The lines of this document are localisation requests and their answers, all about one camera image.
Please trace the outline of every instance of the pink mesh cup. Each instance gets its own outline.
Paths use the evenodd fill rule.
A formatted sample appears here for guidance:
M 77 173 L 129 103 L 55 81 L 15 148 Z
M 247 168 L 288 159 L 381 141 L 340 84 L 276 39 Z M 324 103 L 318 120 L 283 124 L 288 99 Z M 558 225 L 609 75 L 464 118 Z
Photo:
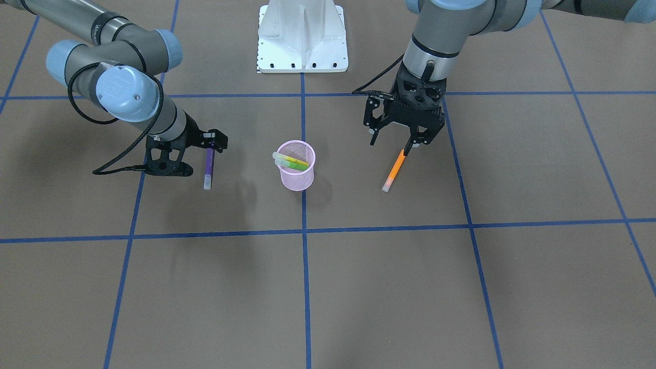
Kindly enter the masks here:
M 314 160 L 316 157 L 312 146 L 304 141 L 287 141 L 278 148 L 277 152 L 310 164 L 310 167 L 304 171 L 297 171 L 278 165 L 278 169 L 280 169 L 280 180 L 285 187 L 292 191 L 303 191 L 308 188 L 312 184 L 312 181 L 314 181 Z

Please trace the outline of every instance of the orange marker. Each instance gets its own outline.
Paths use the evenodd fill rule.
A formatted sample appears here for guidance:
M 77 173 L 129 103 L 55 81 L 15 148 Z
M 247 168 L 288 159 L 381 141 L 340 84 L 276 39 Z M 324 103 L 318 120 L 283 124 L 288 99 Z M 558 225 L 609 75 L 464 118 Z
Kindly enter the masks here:
M 387 177 L 387 181 L 385 181 L 385 185 L 382 187 L 382 190 L 385 192 L 390 191 L 390 186 L 392 186 L 392 182 L 394 182 L 394 179 L 396 178 L 396 173 L 399 173 L 399 169 L 401 169 L 401 164 L 403 164 L 403 161 L 405 160 L 405 155 L 403 155 L 403 150 L 401 150 L 401 154 L 399 154 L 399 157 L 396 158 L 396 163 L 394 163 L 394 167 L 392 167 L 392 171 L 390 172 L 390 175 Z

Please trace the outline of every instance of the black cable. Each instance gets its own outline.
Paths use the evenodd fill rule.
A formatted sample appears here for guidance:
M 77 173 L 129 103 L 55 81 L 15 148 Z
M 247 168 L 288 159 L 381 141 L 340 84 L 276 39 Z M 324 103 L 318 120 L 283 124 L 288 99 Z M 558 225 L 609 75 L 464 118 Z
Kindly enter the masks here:
M 141 140 L 144 139 L 144 137 L 148 134 L 148 132 L 150 132 L 150 129 L 155 125 L 155 122 L 157 122 L 157 119 L 159 118 L 159 114 L 161 113 L 162 107 L 164 106 L 164 89 L 162 88 L 162 84 L 159 82 L 159 80 L 157 78 L 155 78 L 154 76 L 151 76 L 150 74 L 146 74 L 146 75 L 148 77 L 150 77 L 150 79 L 155 81 L 155 83 L 157 84 L 157 88 L 159 89 L 159 101 L 157 103 L 157 111 L 155 111 L 155 115 L 151 119 L 150 124 L 148 124 L 146 129 L 144 129 L 144 131 L 141 132 L 141 135 L 139 135 L 139 137 L 137 137 L 136 140 L 134 140 L 134 142 L 132 142 L 132 144 L 130 146 L 128 146 L 128 148 L 126 148 L 122 153 L 118 154 L 118 156 L 116 156 L 116 158 L 108 161 L 103 166 L 99 167 L 98 169 L 94 170 L 91 173 L 93 173 L 95 175 L 107 175 L 107 174 L 117 173 L 117 172 L 120 172 L 120 171 L 145 171 L 146 170 L 146 167 L 144 165 L 133 165 L 131 167 L 123 167 L 123 168 L 119 168 L 119 169 L 113 169 L 111 171 L 104 171 L 108 167 L 112 166 L 115 162 L 118 162 L 120 159 L 123 159 L 124 156 L 126 156 L 130 151 L 132 151 L 132 149 L 135 148 L 141 142 Z
M 90 70 L 90 69 L 92 69 L 92 68 L 95 68 L 95 67 L 97 67 L 97 66 L 99 66 L 99 65 L 100 65 L 99 62 L 97 62 L 97 63 L 87 64 L 87 65 L 85 65 L 84 67 L 78 69 L 77 72 L 75 72 L 75 73 L 73 74 L 73 76 L 71 77 L 71 80 L 68 81 L 68 86 L 67 86 L 68 100 L 71 102 L 71 105 L 73 106 L 73 109 L 75 109 L 75 111 L 76 111 L 76 112 L 77 112 L 82 118 L 84 118 L 84 119 L 90 121 L 91 123 L 95 123 L 95 124 L 112 124 L 112 123 L 114 123 L 115 121 L 119 120 L 119 118 L 114 118 L 114 119 L 110 119 L 110 120 L 107 120 L 107 121 L 102 121 L 102 120 L 93 119 L 93 118 L 91 118 L 90 116 L 88 116 L 88 115 L 82 113 L 82 110 L 80 110 L 80 108 L 77 106 L 77 103 L 75 102 L 75 99 L 73 98 L 73 84 L 75 83 L 75 80 L 76 80 L 76 79 L 77 79 L 82 73 L 84 73 L 84 72 L 86 72 L 87 70 Z
M 376 82 L 376 80 L 378 78 L 384 76 L 387 72 L 392 70 L 392 68 L 394 68 L 396 66 L 396 64 L 399 64 L 401 62 L 401 60 L 403 60 L 404 55 L 405 54 L 402 54 L 401 56 L 399 56 L 399 58 L 396 59 L 396 61 L 393 62 L 391 66 L 387 67 L 384 71 L 382 71 L 377 76 L 375 76 L 371 81 L 365 83 L 364 85 L 358 87 L 357 89 L 354 89 L 351 93 L 353 95 L 381 95 L 381 94 L 387 95 L 387 93 L 385 93 L 383 91 L 375 91 L 375 90 L 362 91 L 362 90 L 364 90 L 365 88 L 367 88 L 367 86 L 369 86 L 370 84 Z

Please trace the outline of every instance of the light blue cap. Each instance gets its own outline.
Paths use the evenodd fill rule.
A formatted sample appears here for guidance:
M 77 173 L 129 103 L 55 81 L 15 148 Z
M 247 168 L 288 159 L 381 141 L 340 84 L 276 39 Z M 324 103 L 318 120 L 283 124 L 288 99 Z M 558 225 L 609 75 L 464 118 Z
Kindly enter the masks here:
M 405 0 L 405 6 L 409 11 L 419 14 L 419 0 Z
M 487 0 L 430 0 L 431 3 L 448 11 L 466 11 L 476 8 Z
M 152 118 L 159 102 L 157 84 L 131 66 L 115 66 L 100 75 L 96 96 L 107 111 L 130 123 Z
M 169 54 L 169 67 L 167 71 L 172 70 L 182 63 L 182 45 L 178 38 L 169 30 L 155 30 L 164 40 L 166 51 Z
M 518 28 L 522 28 L 528 23 L 531 23 L 535 17 L 540 14 L 540 8 L 542 7 L 542 0 L 527 0 L 526 1 L 526 8 L 524 8 L 524 14 L 522 14 L 522 18 L 520 19 L 520 22 L 517 23 L 517 26 L 514 26 L 512 30 L 516 30 Z
M 638 0 L 626 14 L 624 21 L 629 23 L 649 23 L 656 20 L 656 1 Z
M 55 81 L 68 86 L 68 81 L 66 81 L 66 61 L 68 56 L 71 55 L 73 49 L 84 45 L 80 41 L 65 39 L 54 44 L 50 51 L 48 51 L 48 56 L 45 57 L 45 67 L 48 69 L 48 73 L 55 79 Z

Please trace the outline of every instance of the purple marker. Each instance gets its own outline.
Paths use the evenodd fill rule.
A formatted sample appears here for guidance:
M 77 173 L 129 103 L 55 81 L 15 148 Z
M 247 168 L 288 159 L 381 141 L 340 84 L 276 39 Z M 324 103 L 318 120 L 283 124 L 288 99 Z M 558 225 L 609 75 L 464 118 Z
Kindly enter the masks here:
M 212 189 L 212 174 L 214 174 L 214 145 L 207 148 L 207 160 L 205 160 L 205 182 L 203 190 Z

